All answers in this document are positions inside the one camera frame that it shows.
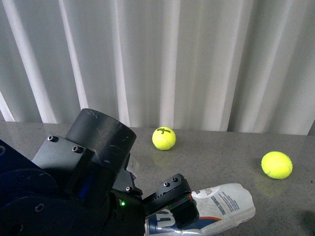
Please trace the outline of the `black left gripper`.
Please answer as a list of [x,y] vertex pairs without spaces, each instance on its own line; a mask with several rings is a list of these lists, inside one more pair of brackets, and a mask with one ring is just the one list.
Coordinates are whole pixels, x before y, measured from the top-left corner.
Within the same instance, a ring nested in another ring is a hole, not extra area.
[[182,174],[175,174],[160,185],[152,195],[142,200],[143,192],[135,186],[139,163],[130,154],[121,168],[112,189],[112,218],[144,219],[168,209],[177,227],[182,229],[199,219],[196,201]]

